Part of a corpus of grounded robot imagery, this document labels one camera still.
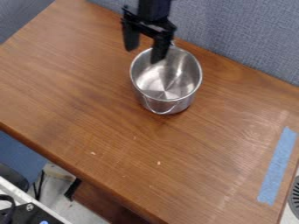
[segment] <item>gray fabric wall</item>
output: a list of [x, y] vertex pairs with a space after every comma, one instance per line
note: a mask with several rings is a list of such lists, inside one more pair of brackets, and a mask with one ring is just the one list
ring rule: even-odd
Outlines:
[[[137, 0], [89, 0], [116, 12]], [[176, 35], [299, 86], [298, 0], [175, 0]]]

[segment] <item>blue painter's tape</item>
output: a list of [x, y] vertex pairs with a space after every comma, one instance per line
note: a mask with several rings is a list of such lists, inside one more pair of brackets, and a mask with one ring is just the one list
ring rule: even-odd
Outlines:
[[295, 147], [296, 137], [298, 133], [286, 127], [275, 147], [275, 155], [272, 157], [264, 182], [256, 197], [259, 202], [267, 203], [269, 206], [275, 204], [279, 187], [286, 174], [286, 167]]

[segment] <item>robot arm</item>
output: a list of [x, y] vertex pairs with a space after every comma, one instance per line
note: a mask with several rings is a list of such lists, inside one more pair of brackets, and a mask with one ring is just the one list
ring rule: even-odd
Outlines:
[[172, 0], [139, 0], [137, 10], [123, 8], [121, 19], [125, 49], [139, 47], [140, 33], [153, 39], [152, 64], [163, 60], [173, 39], [176, 26], [168, 20]]

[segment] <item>wood grain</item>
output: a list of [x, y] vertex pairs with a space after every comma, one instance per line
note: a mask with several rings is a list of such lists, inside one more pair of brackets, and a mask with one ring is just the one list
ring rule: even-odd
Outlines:
[[145, 111], [119, 15], [56, 0], [0, 46], [0, 127], [152, 223], [277, 220], [299, 145], [273, 206], [257, 203], [284, 126], [299, 132], [299, 89], [177, 40], [204, 72], [179, 115]]
[[136, 214], [119, 205], [108, 195], [88, 183], [81, 183], [75, 200], [99, 214], [111, 224], [148, 224]]

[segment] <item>metal bowl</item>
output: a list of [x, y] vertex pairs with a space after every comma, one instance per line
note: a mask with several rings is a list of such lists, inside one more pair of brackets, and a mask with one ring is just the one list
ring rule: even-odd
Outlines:
[[185, 110], [201, 85], [201, 66], [192, 54], [171, 46], [167, 57], [151, 64], [152, 49], [141, 52], [131, 66], [136, 97], [157, 115]]

